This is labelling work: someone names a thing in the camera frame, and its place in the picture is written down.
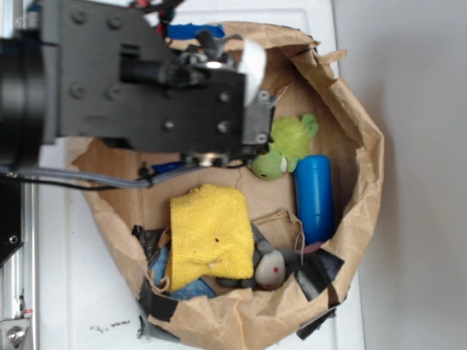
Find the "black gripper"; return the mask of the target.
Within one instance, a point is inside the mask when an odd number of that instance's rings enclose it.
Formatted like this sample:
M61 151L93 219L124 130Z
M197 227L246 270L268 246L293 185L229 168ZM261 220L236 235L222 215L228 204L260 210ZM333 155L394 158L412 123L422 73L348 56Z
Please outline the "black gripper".
M203 166L268 150L267 54L257 42L200 30L174 49L143 9L91 1L44 1L40 15L48 139L92 136Z

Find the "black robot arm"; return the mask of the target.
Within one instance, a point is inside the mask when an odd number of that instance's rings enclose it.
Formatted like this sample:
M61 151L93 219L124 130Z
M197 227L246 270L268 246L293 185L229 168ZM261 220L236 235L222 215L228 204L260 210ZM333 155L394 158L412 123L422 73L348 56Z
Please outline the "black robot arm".
M172 48L176 7L35 1L38 26L1 41L1 163L30 168L43 144L67 136L220 165L267 148L265 50L206 29Z

